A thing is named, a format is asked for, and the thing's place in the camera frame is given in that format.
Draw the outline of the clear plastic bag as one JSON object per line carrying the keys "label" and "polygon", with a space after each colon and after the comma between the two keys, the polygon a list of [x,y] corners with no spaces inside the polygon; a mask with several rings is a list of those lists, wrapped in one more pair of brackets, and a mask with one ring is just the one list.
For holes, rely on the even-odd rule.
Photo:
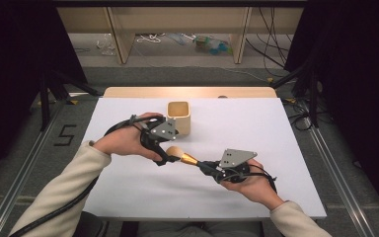
{"label": "clear plastic bag", "polygon": [[96,47],[101,55],[114,56],[116,55],[113,37],[111,34],[104,34],[96,42]]}

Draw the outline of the makeup brush with gold ferrule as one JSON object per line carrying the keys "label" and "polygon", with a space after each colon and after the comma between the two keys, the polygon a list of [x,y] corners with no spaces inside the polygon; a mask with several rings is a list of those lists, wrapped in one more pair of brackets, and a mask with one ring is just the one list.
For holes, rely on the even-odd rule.
{"label": "makeup brush with gold ferrule", "polygon": [[174,161],[180,161],[182,163],[193,165],[199,168],[205,168],[205,165],[192,157],[191,155],[184,152],[180,147],[178,146],[171,146],[166,150],[167,155],[171,160]]}

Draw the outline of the wooden table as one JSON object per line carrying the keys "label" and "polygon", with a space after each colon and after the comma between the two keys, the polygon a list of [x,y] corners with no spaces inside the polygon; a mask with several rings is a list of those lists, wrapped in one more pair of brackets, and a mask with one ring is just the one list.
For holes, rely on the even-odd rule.
{"label": "wooden table", "polygon": [[109,87],[105,98],[276,98],[270,87]]}

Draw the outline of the person's left hand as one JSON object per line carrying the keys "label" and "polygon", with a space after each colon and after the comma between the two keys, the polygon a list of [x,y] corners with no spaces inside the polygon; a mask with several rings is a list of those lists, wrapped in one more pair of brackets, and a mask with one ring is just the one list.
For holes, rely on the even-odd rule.
{"label": "person's left hand", "polygon": [[117,129],[100,138],[93,147],[108,155],[140,155],[152,161],[161,161],[162,157],[159,154],[141,145],[141,129],[140,122]]}

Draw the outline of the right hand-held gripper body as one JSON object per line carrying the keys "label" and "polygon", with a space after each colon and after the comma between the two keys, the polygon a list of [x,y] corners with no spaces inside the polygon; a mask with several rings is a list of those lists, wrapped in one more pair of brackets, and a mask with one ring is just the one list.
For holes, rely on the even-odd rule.
{"label": "right hand-held gripper body", "polygon": [[258,156],[255,151],[226,149],[217,167],[217,171],[224,171],[226,177],[222,181],[241,183],[250,174],[248,161]]}

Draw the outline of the aluminium floor rail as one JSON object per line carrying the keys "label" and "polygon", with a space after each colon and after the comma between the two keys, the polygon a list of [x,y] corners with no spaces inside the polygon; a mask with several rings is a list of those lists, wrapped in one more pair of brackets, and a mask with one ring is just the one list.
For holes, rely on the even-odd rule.
{"label": "aluminium floor rail", "polygon": [[25,186],[25,183],[37,162],[49,134],[53,129],[53,125],[57,120],[60,112],[63,110],[64,103],[56,102],[53,109],[50,111],[50,119],[44,128],[38,130],[35,136],[34,143],[29,147],[28,154],[22,159],[22,164],[16,170],[16,176],[11,179],[11,185],[6,190],[3,196],[0,196],[0,234],[4,228],[16,202]]}
{"label": "aluminium floor rail", "polygon": [[326,140],[321,131],[312,124],[309,118],[305,119],[305,123],[309,126],[309,132],[312,139],[323,159],[329,175],[340,195],[343,205],[351,218],[355,229],[360,237],[375,237],[374,231],[369,223],[369,220],[357,201],[357,198],[352,193],[351,188],[347,184],[339,165],[337,164]]}

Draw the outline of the beige square brush holder cup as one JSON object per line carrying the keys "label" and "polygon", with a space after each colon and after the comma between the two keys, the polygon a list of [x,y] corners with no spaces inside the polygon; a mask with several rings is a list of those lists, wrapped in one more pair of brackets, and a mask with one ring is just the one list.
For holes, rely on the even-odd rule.
{"label": "beige square brush holder cup", "polygon": [[190,103],[174,101],[167,105],[167,117],[174,119],[179,135],[190,134]]}

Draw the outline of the black chair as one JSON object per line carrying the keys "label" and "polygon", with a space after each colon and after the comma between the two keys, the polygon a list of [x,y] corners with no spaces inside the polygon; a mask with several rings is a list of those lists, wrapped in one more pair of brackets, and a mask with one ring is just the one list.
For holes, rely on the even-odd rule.
{"label": "black chair", "polygon": [[[104,222],[92,213],[83,211],[73,237],[109,237],[109,227],[108,222]],[[137,221],[123,221],[119,234],[115,237],[136,237],[137,229]]]}

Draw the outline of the light wooden shelf unit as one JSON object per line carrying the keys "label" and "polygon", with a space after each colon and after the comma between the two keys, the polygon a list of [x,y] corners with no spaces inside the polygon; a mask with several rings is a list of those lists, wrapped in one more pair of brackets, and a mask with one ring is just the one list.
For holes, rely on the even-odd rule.
{"label": "light wooden shelf unit", "polygon": [[137,34],[227,34],[234,62],[242,62],[248,34],[275,27],[279,35],[296,32],[301,7],[59,7],[65,30],[74,34],[111,34],[117,61],[127,61]]}

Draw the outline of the white table board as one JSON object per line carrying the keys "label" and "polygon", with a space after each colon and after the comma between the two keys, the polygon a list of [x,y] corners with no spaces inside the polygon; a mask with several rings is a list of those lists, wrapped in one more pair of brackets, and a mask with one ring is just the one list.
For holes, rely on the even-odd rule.
{"label": "white table board", "polygon": [[[225,149],[254,151],[275,178],[278,194],[307,215],[327,213],[278,98],[191,99],[190,133],[174,145],[198,160],[219,160]],[[140,156],[114,156],[86,201],[100,217],[120,219],[262,219],[267,209],[229,192],[198,168],[157,166]]]}

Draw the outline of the person's right hand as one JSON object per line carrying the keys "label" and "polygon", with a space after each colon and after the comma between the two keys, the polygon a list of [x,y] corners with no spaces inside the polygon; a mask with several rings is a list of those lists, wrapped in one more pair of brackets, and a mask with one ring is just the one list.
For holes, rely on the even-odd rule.
{"label": "person's right hand", "polygon": [[278,196],[264,176],[252,176],[237,184],[222,181],[220,185],[228,191],[240,193],[248,200],[264,205],[269,211],[284,204],[284,200]]}

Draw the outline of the person's legs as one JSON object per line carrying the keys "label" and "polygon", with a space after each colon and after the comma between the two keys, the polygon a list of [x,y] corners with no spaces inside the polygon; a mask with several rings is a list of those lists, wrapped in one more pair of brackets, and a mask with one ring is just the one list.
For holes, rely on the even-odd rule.
{"label": "person's legs", "polygon": [[137,237],[260,237],[257,221],[142,221]]}

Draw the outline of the black metal stand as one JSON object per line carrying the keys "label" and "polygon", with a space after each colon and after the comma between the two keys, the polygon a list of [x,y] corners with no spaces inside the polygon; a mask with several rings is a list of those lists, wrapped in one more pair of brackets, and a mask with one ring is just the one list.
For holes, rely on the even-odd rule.
{"label": "black metal stand", "polygon": [[39,79],[39,98],[41,108],[41,131],[44,131],[50,123],[50,108],[48,93],[51,93],[57,101],[67,100],[69,94],[64,87],[65,84],[71,84],[74,87],[86,92],[92,96],[102,96],[102,93],[91,88],[86,83],[75,80],[65,73],[57,70],[47,70]]}
{"label": "black metal stand", "polygon": [[315,72],[315,65],[313,62],[306,60],[297,69],[290,72],[288,75],[279,79],[276,83],[271,83],[270,87],[274,90],[280,86],[288,83],[289,81],[295,79],[296,82],[292,88],[291,93],[294,97],[304,97],[306,93],[309,94],[309,118],[311,124],[318,127],[317,122],[317,104],[318,104],[318,79],[317,73]]}

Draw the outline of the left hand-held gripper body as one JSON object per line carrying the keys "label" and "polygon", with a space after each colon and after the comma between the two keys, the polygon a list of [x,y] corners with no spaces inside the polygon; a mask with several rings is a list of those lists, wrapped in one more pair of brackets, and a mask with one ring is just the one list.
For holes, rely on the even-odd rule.
{"label": "left hand-held gripper body", "polygon": [[162,160],[156,161],[156,164],[163,166],[163,158],[167,153],[160,144],[177,138],[174,135],[176,122],[173,118],[167,119],[165,117],[153,117],[147,120],[148,122],[142,125],[140,142],[146,149],[152,150],[162,157]]}

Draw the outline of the black curtain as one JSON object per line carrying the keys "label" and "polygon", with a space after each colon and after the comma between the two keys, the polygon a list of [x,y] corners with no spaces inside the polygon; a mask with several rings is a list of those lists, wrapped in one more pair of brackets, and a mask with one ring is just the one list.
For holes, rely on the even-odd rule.
{"label": "black curtain", "polygon": [[87,79],[51,0],[0,0],[0,160],[39,90]]}
{"label": "black curtain", "polygon": [[330,113],[379,195],[379,0],[307,0],[285,68],[319,45],[319,80]]}

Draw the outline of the colourful plastic packaging pile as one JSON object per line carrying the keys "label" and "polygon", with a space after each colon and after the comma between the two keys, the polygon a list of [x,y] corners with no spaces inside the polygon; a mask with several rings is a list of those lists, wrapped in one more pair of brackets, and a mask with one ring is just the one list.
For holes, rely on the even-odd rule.
{"label": "colourful plastic packaging pile", "polygon": [[215,39],[207,36],[196,36],[193,40],[197,50],[208,52],[212,55],[218,55],[222,52],[232,54],[233,50],[225,40]]}

